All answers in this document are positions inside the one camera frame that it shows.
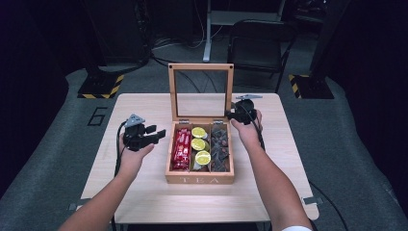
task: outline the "wooden table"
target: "wooden table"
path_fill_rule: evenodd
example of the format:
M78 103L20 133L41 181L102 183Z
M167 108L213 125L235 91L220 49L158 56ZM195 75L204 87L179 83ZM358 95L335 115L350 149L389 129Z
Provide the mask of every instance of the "wooden table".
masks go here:
M312 191L301 163L282 103L277 94L259 94L253 99L263 114L263 137L270 158L289 176L300 198L311 197ZM241 94L233 94L233 99ZM171 104L169 93L121 94L115 104L105 135L85 185L82 198L95 196L112 180L115 171L115 138L121 122L130 114L145 118L145 125L170 131ZM268 221L267 211L259 196L249 158L235 128L231 129L235 165L232 185L173 185L165 179L169 134L156 144L143 160L135 182L131 185L115 213L118 223L199 223ZM304 205L310 219L317 219L317 205Z

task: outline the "red packaged item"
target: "red packaged item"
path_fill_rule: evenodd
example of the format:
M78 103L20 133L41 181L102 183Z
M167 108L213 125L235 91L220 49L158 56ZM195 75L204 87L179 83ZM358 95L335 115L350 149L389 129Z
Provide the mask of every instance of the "red packaged item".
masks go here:
M173 169L188 170L191 155L191 131L179 129L174 145Z

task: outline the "wooden box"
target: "wooden box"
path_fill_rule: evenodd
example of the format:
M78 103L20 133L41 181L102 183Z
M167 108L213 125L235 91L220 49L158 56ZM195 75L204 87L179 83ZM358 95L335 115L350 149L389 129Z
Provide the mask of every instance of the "wooden box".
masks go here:
M166 180L169 184L216 185L234 182L231 125L225 116L225 112L231 110L233 73L234 66L232 64L168 65L173 120L171 131L169 131L170 144L166 160ZM192 89L191 85L195 85L192 77L195 78L196 83L201 81L201 83L206 82L208 84L211 81L213 92L189 92L188 90ZM186 147L188 146L186 143L186 145L179 144L178 141L181 139L177 140L178 132L187 129L194 133L196 127L203 128L208 135L205 139L207 141L205 148L211 155L211 162L207 165L197 164L195 155L199 151L194 150L191 146ZM219 134L226 137L226 140L219 141ZM191 136L186 134L183 141L188 136L190 136L191 141L194 139L193 135L196 134L191 134ZM186 156L182 153L182 148L185 148L183 149L185 151L190 151L188 160L185 159Z

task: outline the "wooden frame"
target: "wooden frame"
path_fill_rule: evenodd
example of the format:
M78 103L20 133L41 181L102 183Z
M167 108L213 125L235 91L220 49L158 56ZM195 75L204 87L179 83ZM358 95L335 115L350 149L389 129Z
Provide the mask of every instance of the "wooden frame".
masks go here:
M172 113L172 126L170 131L170 145L168 148L168 155L166 161L166 181L169 184L232 184L234 182L234 161L232 148L229 148L229 157L228 163L229 171L227 172L215 172L215 171L176 171L172 170L172 157L175 148L175 133L178 129L181 128L190 128L193 127L205 127L206 131L211 130L214 126L214 121L222 121L223 126L228 133L228 146L232 147L231 139L231 128L229 120L226 116L211 116L211 115L197 115L197 116L185 116L178 114L178 96L182 95L177 92L176 88L176 78L175 72L177 70L224 70L227 72L227 80L225 85L225 95L224 95L224 110L231 110L231 100L232 100L232 84L233 84L233 75L234 75L234 65L233 64L169 64L168 65L168 76L169 76L169 85L170 85L170 97L171 97L171 113ZM200 94L192 94L194 97L199 97ZM214 97L214 94L204 93L203 101L208 100L209 102L217 101L217 98ZM187 120L188 124L180 124L180 120Z

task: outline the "hand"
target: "hand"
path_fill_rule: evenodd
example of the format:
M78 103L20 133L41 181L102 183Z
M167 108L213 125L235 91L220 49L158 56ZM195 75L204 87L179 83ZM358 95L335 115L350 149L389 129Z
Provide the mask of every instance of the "hand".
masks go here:
M141 167L143 158L150 153L154 148L154 144L150 143L141 150L135 152L125 148L123 144L123 134L120 135L119 150L122 151L120 169L117 177L123 177L126 180L134 181Z
M256 111L257 118L255 118L255 124L257 124L258 128L260 131L262 131L262 114L261 111L257 110ZM259 138L258 138L258 132L253 125L253 123L243 125L242 123L239 123L236 121L234 118L231 119L231 124L238 130L238 133L240 135L241 141L245 147L247 147L249 144L254 144L254 143L259 143Z

